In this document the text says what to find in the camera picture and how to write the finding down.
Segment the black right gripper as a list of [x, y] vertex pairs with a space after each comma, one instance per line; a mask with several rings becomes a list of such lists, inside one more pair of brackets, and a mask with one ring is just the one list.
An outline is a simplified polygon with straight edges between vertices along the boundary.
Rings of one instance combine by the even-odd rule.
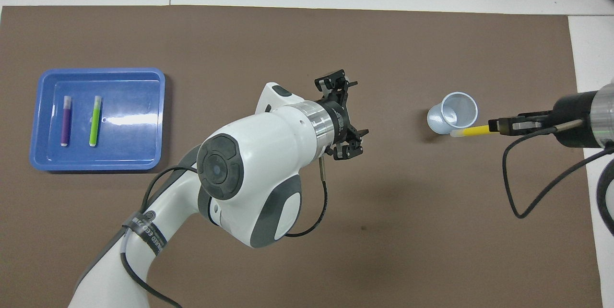
[[575, 128], [555, 133], [560, 144], [568, 148], [598, 148], [590, 124], [590, 111], [596, 91], [566, 95], [554, 104], [552, 111], [520, 113], [509, 118], [492, 118], [488, 121], [490, 132], [506, 136], [524, 136], [544, 128], [543, 123], [551, 114], [551, 126], [574, 120], [583, 124]]

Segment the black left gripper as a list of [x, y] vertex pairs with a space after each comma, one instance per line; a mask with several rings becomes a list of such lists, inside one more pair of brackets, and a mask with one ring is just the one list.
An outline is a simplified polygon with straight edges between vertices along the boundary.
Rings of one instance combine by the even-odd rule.
[[323, 94], [317, 100], [317, 144], [321, 149], [330, 148], [335, 161], [348, 160], [364, 152], [362, 139], [369, 129], [356, 130], [346, 108], [348, 91], [358, 83], [350, 81], [344, 69], [314, 80]]

